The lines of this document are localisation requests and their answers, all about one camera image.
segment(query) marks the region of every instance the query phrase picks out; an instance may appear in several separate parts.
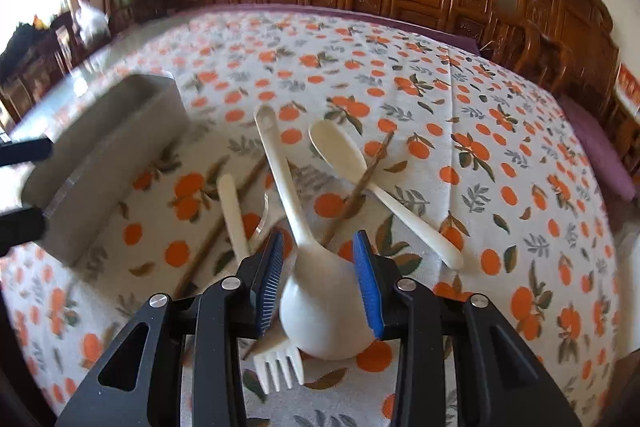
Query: orange fruit pattern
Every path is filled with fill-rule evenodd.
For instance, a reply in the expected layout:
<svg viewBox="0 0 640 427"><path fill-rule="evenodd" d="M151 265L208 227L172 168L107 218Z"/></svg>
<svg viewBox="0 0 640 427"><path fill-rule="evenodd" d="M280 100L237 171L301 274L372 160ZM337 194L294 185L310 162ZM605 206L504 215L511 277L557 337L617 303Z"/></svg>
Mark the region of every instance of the orange fruit pattern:
<svg viewBox="0 0 640 427"><path fill-rule="evenodd" d="M458 248L465 267L459 273L442 267L368 192L329 250L351 262L353 233L364 229L377 253L437 295L464 301L485 293L560 387L574 378L568 400L585 425L596 421L622 320L617 262L589 161L548 92L429 38L283 11L194 14L124 57L89 90L102 92L129 71L173 74L192 128L131 181L130 195L83 257L78 282L35 245L0 260L12 325L56 413L126 317L151 292L175 287L219 215L212 158L228 155L220 172L237 175L240 184L262 154L253 115L257 105L268 103L290 162L327 174L335 173L307 134L314 121L340 126L367 162L394 131L376 183ZM64 128L81 110L80 102L72 102L58 108L53 121ZM247 236L260 220L269 186L273 177L264 172L242 200ZM351 188L336 180L301 194L316 237L343 209ZM286 257L294 242L287 222L279 226ZM222 237L196 282L208 280L226 250ZM34 343L46 364L40 364ZM315 409L324 412L326 425L332 425L332 414L340 423L341 414L356 425L388 423L396 356L394 344L375 342L338 365L314 360L313 372L320 371L314 379L338 370L322 381L334 384L348 405L331 413L328 393L300 388L304 398L291 395L287 402L291 414L311 418L313 425L319 422L312 417ZM359 398L351 399L354 394ZM271 418L276 402L260 402L259 409L257 403L248 400L248 415Z"/></svg>

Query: chopstick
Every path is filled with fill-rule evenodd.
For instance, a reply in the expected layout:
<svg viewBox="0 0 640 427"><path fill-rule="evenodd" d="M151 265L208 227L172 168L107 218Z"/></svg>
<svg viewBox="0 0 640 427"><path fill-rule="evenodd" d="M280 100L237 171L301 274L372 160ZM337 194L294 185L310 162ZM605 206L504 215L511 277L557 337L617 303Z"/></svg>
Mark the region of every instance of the chopstick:
<svg viewBox="0 0 640 427"><path fill-rule="evenodd" d="M267 156L262 155L262 157L260 158L260 161L258 161L258 163L251 170L251 172L249 172L247 177L242 182L242 185L240 185L240 187L238 188L238 199L240 201L244 199L245 195L249 192L249 189L258 179L258 176L260 175L260 171L262 171L262 169L264 169L266 165L267 165ZM216 221L213 228L209 231L209 234L207 235L207 238L205 239L204 243L201 245L200 249L198 249L198 252L196 253L196 255L193 256L193 260L191 261L191 264L189 265L187 270L184 272L184 274L182 274L182 277L180 278L180 281L178 282L172 294L172 298L181 299L187 296L185 295L186 289L191 283L193 276L197 272L198 268L200 268L200 265L202 265L204 260L209 255L211 248L213 247L214 243L218 240L223 230L225 230L225 228L226 228L225 217L222 214L220 214L220 217Z"/></svg>
<svg viewBox="0 0 640 427"><path fill-rule="evenodd" d="M344 203L344 206L342 207L342 211L340 212L340 214L334 217L331 223L329 223L329 227L327 227L326 231L322 235L322 240L320 241L320 244L323 247L326 247L331 242L331 240L334 238L335 233L340 228L340 225L346 219L346 216L348 216L351 212L354 211L356 204L358 203L358 198L361 192L364 190L367 183L369 183L369 180L373 176L373 172L376 170L376 167L380 163L380 160L382 160L383 156L386 153L386 147L389 145L389 142L391 142L391 139L393 137L394 137L393 131L390 131L385 136L384 141L382 142L380 147L378 147L378 151L376 152L376 155L373 156L373 161L371 165L367 167L367 170L364 171L364 174L359 179L356 186L353 187L351 194L349 195L349 197Z"/></svg>

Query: purple seat cushion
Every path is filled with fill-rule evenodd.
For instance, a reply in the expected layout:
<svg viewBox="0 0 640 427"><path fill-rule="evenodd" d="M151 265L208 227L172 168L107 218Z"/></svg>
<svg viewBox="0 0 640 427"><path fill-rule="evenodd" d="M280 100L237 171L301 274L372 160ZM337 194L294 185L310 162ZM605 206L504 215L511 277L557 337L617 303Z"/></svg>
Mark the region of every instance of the purple seat cushion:
<svg viewBox="0 0 640 427"><path fill-rule="evenodd" d="M633 179L626 172L618 152L598 121L585 108L566 95L559 98L558 105L574 128L575 136L580 140L598 181L607 185L623 200L631 201L636 195Z"/></svg>

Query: white spoon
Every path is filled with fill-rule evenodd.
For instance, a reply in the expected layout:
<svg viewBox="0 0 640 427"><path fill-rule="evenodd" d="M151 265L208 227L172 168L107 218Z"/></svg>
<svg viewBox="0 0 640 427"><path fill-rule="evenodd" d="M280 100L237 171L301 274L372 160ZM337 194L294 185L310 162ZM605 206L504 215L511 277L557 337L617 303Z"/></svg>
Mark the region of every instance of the white spoon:
<svg viewBox="0 0 640 427"><path fill-rule="evenodd" d="M252 252L247 245L244 236L244 224L242 223L242 212L240 210L240 201L238 200L238 192L236 191L236 183L231 174L223 174L218 178L216 183L218 188L218 197L220 198L220 206L222 207L222 215L225 216L226 231L231 240L231 248L236 257L236 263L240 266L245 257L249 257Z"/></svg>
<svg viewBox="0 0 640 427"><path fill-rule="evenodd" d="M358 183L367 169L367 161L356 143L341 127L329 120L318 120L309 128L309 136L324 161L331 165L340 178L353 184ZM460 250L445 237L374 182L369 182L367 189L373 192L391 212L396 214L406 226L431 247L449 268L462 269L463 257Z"/></svg>
<svg viewBox="0 0 640 427"><path fill-rule="evenodd" d="M298 256L280 299L280 322L292 342L325 360L355 357L373 342L353 263L315 240L282 150L276 114L268 105L255 123L287 213Z"/></svg>

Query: tablecloth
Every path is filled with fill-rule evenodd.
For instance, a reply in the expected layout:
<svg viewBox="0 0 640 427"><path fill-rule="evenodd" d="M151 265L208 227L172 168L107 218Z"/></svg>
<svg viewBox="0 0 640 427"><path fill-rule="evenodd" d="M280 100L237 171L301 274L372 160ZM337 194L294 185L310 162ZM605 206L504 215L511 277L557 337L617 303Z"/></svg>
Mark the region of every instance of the tablecloth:
<svg viewBox="0 0 640 427"><path fill-rule="evenodd" d="M436 294L485 293L583 424L597 418L618 325L613 243L588 160L548 92L475 55L372 23L286 12L204 13L116 64L47 120L46 133L60 133L134 70L175 76L193 119L189 131L132 182L74 269L35 245L15 248L1 261L18 341L57 413L142 302L174 288L220 215L213 174L228 171L239 182L250 171L262 154L254 108L269 103L293 165L327 174L331 169L307 135L314 120L343 126L367 156L395 130L375 179L462 251L464 269L444 266L370 194L330 249L350 259L350 237L364 228L380 255ZM15 180L24 174L21 167L8 171ZM270 183L265 172L242 204L248 233ZM318 237L350 188L331 180L305 195ZM6 183L0 194L5 202L17 200L16 187ZM292 248L286 232L287 252ZM228 251L228 241L220 240L196 285L220 270ZM447 425L454 425L446 344ZM352 360L305 357L306 384L269 395L251 362L243 362L250 425L386 426L397 356L397 343L376 341ZM184 425L191 423L190 384L187 362Z"/></svg>

